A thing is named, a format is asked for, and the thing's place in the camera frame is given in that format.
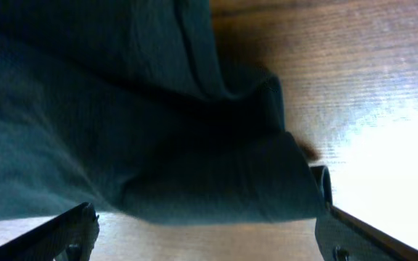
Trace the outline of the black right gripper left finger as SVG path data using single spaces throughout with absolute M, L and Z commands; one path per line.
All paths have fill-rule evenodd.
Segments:
M 84 202 L 0 246 L 0 260 L 89 261 L 99 235 L 94 205 Z

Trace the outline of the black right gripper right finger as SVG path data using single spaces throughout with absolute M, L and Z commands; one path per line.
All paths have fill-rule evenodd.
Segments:
M 325 261 L 418 261 L 418 250 L 333 205 L 327 166 L 313 166 L 326 213 L 316 219 L 315 238 Z

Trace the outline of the black Nike t-shirt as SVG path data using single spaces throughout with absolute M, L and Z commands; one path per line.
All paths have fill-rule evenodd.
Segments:
M 0 220 L 316 218 L 283 113 L 275 74 L 219 58 L 207 1 L 0 1 Z

